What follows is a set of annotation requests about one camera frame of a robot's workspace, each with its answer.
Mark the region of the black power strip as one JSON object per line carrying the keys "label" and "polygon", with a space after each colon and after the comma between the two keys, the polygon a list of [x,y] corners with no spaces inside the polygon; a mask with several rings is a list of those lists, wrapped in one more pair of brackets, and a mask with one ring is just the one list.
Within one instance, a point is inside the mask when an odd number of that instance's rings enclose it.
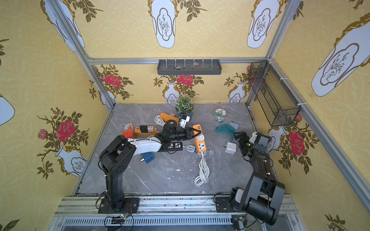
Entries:
{"label": "black power strip", "polygon": [[173,141],[168,142],[166,144],[163,144],[161,148],[159,149],[159,152],[168,152],[170,154],[173,154],[177,151],[183,150],[183,143],[181,141]]}

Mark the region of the white tiger cube adapter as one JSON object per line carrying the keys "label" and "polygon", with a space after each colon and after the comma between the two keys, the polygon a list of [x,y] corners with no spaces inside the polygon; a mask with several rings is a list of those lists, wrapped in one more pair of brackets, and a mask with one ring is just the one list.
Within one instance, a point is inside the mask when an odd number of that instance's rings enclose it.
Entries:
{"label": "white tiger cube adapter", "polygon": [[237,151],[237,145],[235,143],[233,143],[233,142],[229,142],[228,141],[226,143],[226,145],[224,145],[224,147],[225,147],[225,153],[227,153],[227,154],[233,155]]}

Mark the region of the blue cube adapter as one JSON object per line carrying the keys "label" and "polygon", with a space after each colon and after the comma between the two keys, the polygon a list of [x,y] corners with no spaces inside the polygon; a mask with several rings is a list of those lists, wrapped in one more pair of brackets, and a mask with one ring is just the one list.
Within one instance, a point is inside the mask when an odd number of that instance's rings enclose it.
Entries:
{"label": "blue cube adapter", "polygon": [[146,164],[150,163],[152,160],[154,160],[154,155],[152,152],[146,152],[141,154],[141,162],[145,162]]}

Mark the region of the pink power strip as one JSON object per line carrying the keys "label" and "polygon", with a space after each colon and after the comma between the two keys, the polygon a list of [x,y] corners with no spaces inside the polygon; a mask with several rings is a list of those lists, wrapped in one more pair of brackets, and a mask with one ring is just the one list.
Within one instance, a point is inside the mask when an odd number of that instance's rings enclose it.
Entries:
{"label": "pink power strip", "polygon": [[126,131],[126,130],[134,130],[134,128],[133,128],[133,125],[132,125],[132,123],[129,123],[129,124],[126,124],[125,126],[124,126],[124,130]]}

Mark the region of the red cube adapter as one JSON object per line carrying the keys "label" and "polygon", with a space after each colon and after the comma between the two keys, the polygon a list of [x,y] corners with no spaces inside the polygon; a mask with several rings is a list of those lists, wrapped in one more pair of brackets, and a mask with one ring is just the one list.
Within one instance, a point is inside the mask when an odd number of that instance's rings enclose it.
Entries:
{"label": "red cube adapter", "polygon": [[132,129],[127,129],[122,132],[122,134],[128,138],[128,139],[134,139],[135,138],[135,133]]}

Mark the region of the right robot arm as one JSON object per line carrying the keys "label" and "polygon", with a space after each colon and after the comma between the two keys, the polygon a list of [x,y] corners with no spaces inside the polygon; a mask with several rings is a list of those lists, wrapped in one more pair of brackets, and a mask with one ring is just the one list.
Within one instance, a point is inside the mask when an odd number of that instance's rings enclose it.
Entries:
{"label": "right robot arm", "polygon": [[244,211],[261,222],[274,225],[285,194],[285,185],[272,173],[272,162],[267,153],[271,137],[254,132],[250,138],[246,132],[233,133],[239,143],[241,153],[248,157],[253,173],[245,189],[232,190],[230,207],[234,211]]}

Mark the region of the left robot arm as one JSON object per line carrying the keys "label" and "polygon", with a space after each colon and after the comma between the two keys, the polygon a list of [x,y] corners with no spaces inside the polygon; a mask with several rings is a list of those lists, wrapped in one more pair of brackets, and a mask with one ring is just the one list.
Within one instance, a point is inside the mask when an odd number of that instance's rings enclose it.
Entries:
{"label": "left robot arm", "polygon": [[106,191],[99,208],[113,212],[122,211],[129,202],[125,200],[123,192],[123,173],[132,157],[148,152],[170,152],[183,149],[182,141],[195,139],[203,135],[200,125],[181,128],[174,120],[168,120],[162,131],[156,135],[141,139],[117,136],[100,154],[98,165],[105,173]]}

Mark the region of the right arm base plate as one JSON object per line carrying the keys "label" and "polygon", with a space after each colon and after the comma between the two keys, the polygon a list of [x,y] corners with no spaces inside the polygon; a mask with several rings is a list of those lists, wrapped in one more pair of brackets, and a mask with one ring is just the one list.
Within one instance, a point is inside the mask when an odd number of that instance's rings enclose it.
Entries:
{"label": "right arm base plate", "polygon": [[240,196],[239,201],[237,197],[233,198],[229,194],[217,194],[213,197],[213,201],[216,205],[216,211],[221,212],[245,212],[250,214],[252,212],[250,208],[250,200],[253,197],[245,197],[244,199]]}

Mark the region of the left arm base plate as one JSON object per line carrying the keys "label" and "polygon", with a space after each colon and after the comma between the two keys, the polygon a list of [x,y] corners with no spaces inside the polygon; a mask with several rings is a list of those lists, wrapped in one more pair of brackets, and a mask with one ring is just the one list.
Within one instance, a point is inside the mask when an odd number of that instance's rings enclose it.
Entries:
{"label": "left arm base plate", "polygon": [[139,207],[140,199],[138,197],[126,197],[117,206],[112,206],[107,198],[103,198],[100,207],[98,209],[98,214],[123,214],[131,213],[136,214]]}

